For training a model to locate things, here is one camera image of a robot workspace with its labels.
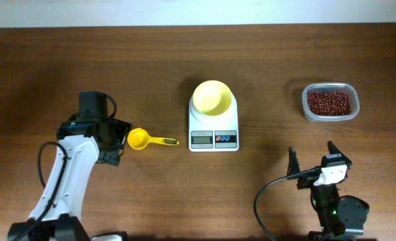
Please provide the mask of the yellow plastic measuring scoop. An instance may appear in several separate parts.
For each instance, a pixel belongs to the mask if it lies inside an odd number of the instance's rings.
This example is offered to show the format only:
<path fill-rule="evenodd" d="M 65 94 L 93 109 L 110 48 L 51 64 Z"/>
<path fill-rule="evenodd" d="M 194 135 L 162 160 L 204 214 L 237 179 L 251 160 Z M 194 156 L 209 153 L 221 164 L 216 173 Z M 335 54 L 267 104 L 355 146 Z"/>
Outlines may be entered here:
<path fill-rule="evenodd" d="M 150 143 L 168 146 L 175 146 L 179 144 L 179 141 L 176 139 L 168 137 L 152 137 L 146 130 L 142 128 L 135 128 L 131 130 L 127 136 L 127 142 L 134 150 L 143 150 Z"/>

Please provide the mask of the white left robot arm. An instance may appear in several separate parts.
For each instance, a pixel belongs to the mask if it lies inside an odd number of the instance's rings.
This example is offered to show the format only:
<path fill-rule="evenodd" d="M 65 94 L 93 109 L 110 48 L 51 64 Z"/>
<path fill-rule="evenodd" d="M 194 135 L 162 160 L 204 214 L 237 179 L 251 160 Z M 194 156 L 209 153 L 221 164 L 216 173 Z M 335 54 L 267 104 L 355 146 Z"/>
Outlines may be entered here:
<path fill-rule="evenodd" d="M 27 221 L 11 225 L 8 240 L 90 240 L 82 205 L 95 164 L 117 166 L 132 125 L 112 115 L 77 113 L 57 131 L 54 166 Z"/>

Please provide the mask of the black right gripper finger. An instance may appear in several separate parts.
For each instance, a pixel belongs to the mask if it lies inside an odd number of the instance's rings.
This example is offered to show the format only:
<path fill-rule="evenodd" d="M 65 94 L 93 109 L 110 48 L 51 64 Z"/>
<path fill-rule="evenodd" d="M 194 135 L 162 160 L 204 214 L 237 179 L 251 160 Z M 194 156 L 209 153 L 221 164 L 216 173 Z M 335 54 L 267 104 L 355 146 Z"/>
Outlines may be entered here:
<path fill-rule="evenodd" d="M 300 173 L 300 166 L 296 156 L 296 151 L 292 147 L 289 147 L 288 149 L 288 158 L 289 160 L 286 176 L 288 179 L 294 179 L 294 176 Z"/>
<path fill-rule="evenodd" d="M 330 155 L 344 157 L 344 154 L 335 146 L 332 141 L 327 142 L 328 152 Z"/>

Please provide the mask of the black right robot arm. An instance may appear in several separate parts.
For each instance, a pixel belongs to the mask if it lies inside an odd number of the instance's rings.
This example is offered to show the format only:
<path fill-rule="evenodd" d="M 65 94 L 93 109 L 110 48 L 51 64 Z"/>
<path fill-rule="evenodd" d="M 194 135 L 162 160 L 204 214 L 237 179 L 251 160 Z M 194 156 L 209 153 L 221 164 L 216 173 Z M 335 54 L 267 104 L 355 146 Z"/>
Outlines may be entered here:
<path fill-rule="evenodd" d="M 369 204 L 355 196 L 340 196 L 337 185 L 345 181 L 352 161 L 327 142 L 329 154 L 312 169 L 300 170 L 295 150 L 289 148 L 288 179 L 297 181 L 298 189 L 310 190 L 310 202 L 321 226 L 319 232 L 309 232 L 308 240 L 356 240 L 364 234 Z"/>

